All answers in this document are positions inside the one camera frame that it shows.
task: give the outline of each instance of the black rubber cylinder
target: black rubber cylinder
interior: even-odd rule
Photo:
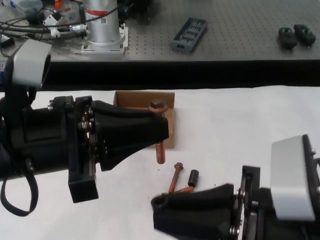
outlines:
[[[189,177],[189,181],[188,181],[188,185],[190,187],[196,187],[197,183],[198,183],[198,178],[199,178],[199,171],[198,170],[191,170],[190,172],[190,177]]]

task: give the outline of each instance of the cardboard box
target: cardboard box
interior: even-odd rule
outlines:
[[[153,99],[163,99],[168,105],[164,116],[168,119],[169,138],[164,140],[166,149],[175,147],[175,93],[160,91],[125,91],[119,90],[114,94],[113,105],[129,109],[148,109]]]

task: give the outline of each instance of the metal plate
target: metal plate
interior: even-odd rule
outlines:
[[[320,37],[318,0],[154,0],[148,25],[126,21],[129,50],[125,55],[80,54],[81,39],[54,43],[53,61],[243,61],[320,59],[319,39],[312,47],[282,50],[281,27],[305,24]],[[0,19],[13,18],[0,7]],[[189,17],[206,19],[207,31],[192,53],[170,49],[170,42]]]

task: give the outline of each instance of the gray parts tray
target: gray parts tray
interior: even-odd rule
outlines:
[[[206,30],[208,21],[190,17],[170,43],[172,50],[190,53]]]

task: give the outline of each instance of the black cable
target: black cable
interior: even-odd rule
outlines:
[[[10,20],[8,20],[8,21],[6,22],[7,27],[1,31],[1,33],[0,33],[0,53],[1,53],[4,57],[9,58],[10,56],[7,55],[7,54],[5,54],[5,53],[3,52],[3,49],[2,49],[2,35],[4,34],[4,32],[5,32],[11,25],[16,24],[16,23],[21,22],[21,21],[24,21],[24,20],[26,20],[25,17],[10,19]]]
[[[86,20],[85,23],[90,23],[90,22],[93,22],[95,20],[99,20],[99,19],[102,19],[104,17],[107,17],[108,15],[114,13],[115,11],[117,11],[120,7],[122,7],[122,4],[118,5],[117,7],[115,7],[114,9],[112,9],[111,11],[108,11],[106,14],[102,15],[102,16],[97,16],[95,18],[92,18],[92,19],[89,19],[89,20]],[[72,26],[72,25],[78,25],[78,24],[82,24],[82,22],[74,22],[74,23],[69,23],[69,24],[61,24],[61,25],[48,25],[46,26],[47,28],[61,28],[61,27],[69,27],[69,26]],[[11,27],[17,27],[17,28],[30,28],[29,25],[11,25]],[[34,26],[33,28],[42,28],[42,26]]]
[[[28,33],[28,34],[42,34],[42,30],[37,30],[37,29],[24,29],[24,28],[18,28],[18,27],[12,27],[12,26],[9,26],[8,29],[6,29],[5,27],[3,26],[0,26],[0,30],[3,30],[5,29],[6,31],[10,31],[10,32],[18,32],[18,33]]]
[[[4,104],[5,104],[5,97],[3,97],[0,100],[0,119],[1,120],[3,118]],[[39,189],[38,189],[37,180],[35,178],[33,171],[27,168],[27,163],[24,161],[23,156],[16,150],[14,150],[9,144],[3,127],[0,128],[0,143],[2,144],[6,152],[9,154],[11,163],[15,167],[15,171],[18,172],[19,170],[21,170],[22,173],[24,174],[31,191],[31,201],[30,201],[30,207],[28,211],[25,211],[13,206],[7,200],[7,197],[6,197],[6,184],[7,184],[8,178],[5,177],[2,183],[1,191],[0,191],[0,201],[3,207],[7,209],[10,213],[19,217],[28,216],[30,213],[32,213],[36,209],[36,206],[38,204]]]

